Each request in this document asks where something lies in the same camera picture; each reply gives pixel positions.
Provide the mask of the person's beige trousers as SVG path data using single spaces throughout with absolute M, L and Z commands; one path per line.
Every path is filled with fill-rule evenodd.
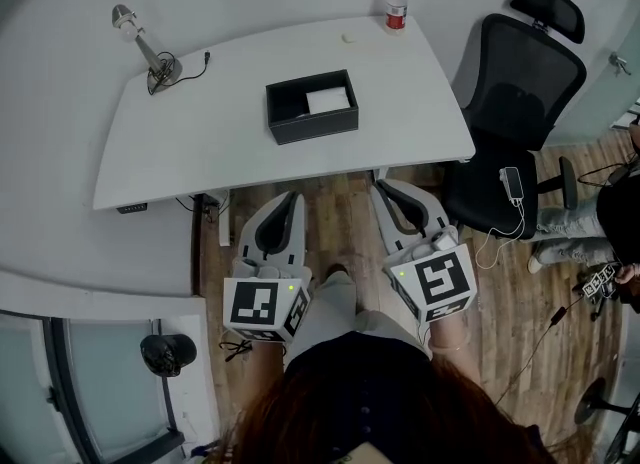
M 309 308 L 287 349 L 288 367 L 312 347 L 355 331 L 367 336 L 402 341 L 425 352 L 418 339 L 380 311 L 357 313 L 356 285 L 344 273 L 335 273 L 318 286 Z

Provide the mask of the person's left forearm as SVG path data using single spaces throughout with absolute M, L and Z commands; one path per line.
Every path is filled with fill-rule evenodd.
M 246 408 L 264 394 L 284 372 L 284 350 L 281 343 L 252 343 L 241 386 L 240 404 Z

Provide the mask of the person's dark top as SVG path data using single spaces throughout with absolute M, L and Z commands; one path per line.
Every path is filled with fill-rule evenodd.
M 427 453 L 436 371 L 406 342 L 355 331 L 296 357 L 284 375 L 294 464 L 330 464 L 369 443 L 392 464 Z

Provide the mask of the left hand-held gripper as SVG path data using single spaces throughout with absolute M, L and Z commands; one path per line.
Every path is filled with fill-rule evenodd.
M 249 341 L 290 343 L 311 302 L 306 202 L 296 191 L 264 204 L 244 225 L 232 275 L 224 279 L 224 327 Z M 286 259 L 286 268 L 248 259 Z

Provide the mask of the white square box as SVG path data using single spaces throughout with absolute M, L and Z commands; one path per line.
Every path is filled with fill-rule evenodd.
M 349 109 L 351 107 L 346 89 L 334 87 L 306 94 L 311 115 Z

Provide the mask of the person's right forearm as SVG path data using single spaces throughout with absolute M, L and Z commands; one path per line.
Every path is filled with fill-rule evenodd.
M 471 333 L 465 317 L 457 313 L 432 321 L 428 347 L 438 363 L 454 366 L 477 385 L 481 385 L 479 361 L 470 346 Z

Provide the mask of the black round chair base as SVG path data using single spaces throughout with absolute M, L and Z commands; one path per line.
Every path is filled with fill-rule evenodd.
M 624 415 L 624 420 L 609 445 L 603 464 L 640 464 L 640 392 L 630 407 L 622 407 L 604 400 L 606 381 L 597 378 L 582 395 L 574 423 L 582 425 L 596 411 L 604 410 Z

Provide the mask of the clear bottle red cap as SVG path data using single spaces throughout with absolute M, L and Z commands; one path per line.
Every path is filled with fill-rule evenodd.
M 385 1 L 385 28 L 392 33 L 400 33 L 406 27 L 408 0 Z

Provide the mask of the white desk leg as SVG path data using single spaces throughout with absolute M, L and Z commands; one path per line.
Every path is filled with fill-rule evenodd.
M 221 247 L 231 246 L 230 202 L 231 192 L 227 190 L 218 205 L 218 241 Z

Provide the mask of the black leather box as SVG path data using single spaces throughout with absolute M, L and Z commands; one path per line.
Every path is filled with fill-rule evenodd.
M 311 115 L 306 94 L 334 87 L 346 89 L 351 107 Z M 266 109 L 268 128 L 279 145 L 355 131 L 359 126 L 359 106 L 346 69 L 267 85 Z

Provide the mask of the dark window frame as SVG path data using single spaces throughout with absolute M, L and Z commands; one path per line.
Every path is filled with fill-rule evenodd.
M 176 427 L 166 380 L 162 381 L 164 401 L 168 414 L 168 427 L 150 442 L 126 453 L 111 463 L 98 454 L 97 445 L 89 434 L 72 379 L 72 366 L 65 321 L 46 318 L 43 321 L 44 344 L 52 386 L 47 401 L 62 415 L 72 443 L 82 464 L 154 464 L 185 443 L 185 437 Z

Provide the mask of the metal desk lamp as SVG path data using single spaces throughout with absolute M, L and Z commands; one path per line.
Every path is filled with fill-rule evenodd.
M 147 62 L 147 91 L 150 95 L 162 92 L 178 83 L 182 75 L 181 62 L 170 52 L 156 53 L 146 42 L 145 30 L 136 23 L 137 16 L 124 4 L 112 9 L 112 25 L 126 42 L 137 45 Z

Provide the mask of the black mesh office chair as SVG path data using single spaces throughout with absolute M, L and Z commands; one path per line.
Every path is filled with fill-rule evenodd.
M 578 203 L 572 163 L 560 157 L 557 176 L 539 181 L 534 152 L 542 149 L 568 102 L 586 80 L 581 59 L 550 37 L 555 30 L 573 43 L 585 36 L 582 11 L 571 0 L 511 0 L 532 18 L 490 14 L 481 25 L 480 63 L 470 103 L 463 108 L 476 149 L 465 163 L 446 166 L 441 201 L 456 223 L 496 237 L 530 240 L 538 197 L 561 191 L 565 208 Z M 524 199 L 509 201 L 501 168 L 519 170 Z

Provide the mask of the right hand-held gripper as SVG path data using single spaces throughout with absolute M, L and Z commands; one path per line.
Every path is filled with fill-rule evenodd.
M 397 251 L 384 260 L 383 271 L 417 322 L 467 309 L 477 293 L 471 257 L 440 201 L 408 182 L 378 180 L 372 204 L 387 252 Z M 404 249 L 420 235 L 431 236 Z

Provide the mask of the black cap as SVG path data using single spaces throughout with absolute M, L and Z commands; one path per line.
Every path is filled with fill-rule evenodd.
M 140 343 L 144 364 L 155 375 L 172 378 L 197 357 L 194 341 L 184 334 L 149 335 Z

